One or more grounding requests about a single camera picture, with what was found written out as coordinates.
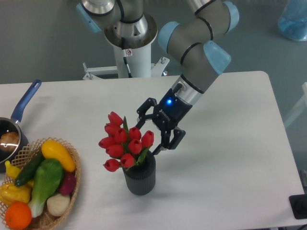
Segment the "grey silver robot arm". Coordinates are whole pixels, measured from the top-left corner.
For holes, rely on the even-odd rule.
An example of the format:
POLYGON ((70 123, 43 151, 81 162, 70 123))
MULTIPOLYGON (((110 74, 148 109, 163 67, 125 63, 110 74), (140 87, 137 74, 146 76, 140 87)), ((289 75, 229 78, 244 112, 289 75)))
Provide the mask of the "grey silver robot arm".
POLYGON ((195 19, 188 25, 168 22, 161 29, 143 9, 141 0, 82 0, 76 10, 94 33, 104 32, 113 46, 119 78, 148 78, 157 66, 151 64, 151 44, 160 47, 184 67, 161 101, 147 99, 138 109, 137 127, 147 120, 161 132, 153 153, 175 149, 185 135, 179 122, 208 90, 231 61, 214 39, 236 27, 237 7, 229 1, 190 0, 195 19))

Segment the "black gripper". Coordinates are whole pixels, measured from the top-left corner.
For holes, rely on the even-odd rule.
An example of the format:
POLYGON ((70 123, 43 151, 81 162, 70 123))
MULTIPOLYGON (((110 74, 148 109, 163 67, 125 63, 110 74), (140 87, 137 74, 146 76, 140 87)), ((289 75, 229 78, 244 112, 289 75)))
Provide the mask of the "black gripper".
POLYGON ((149 97, 137 109, 138 122, 136 127, 138 129, 141 129, 147 120, 152 120, 161 132, 161 142, 152 152, 153 155, 158 155, 163 150, 177 148, 186 134, 177 125, 191 108, 192 105, 184 102, 176 96, 172 89, 169 89, 159 104, 157 104, 156 99, 149 97), (147 114, 151 107, 153 113, 147 114))

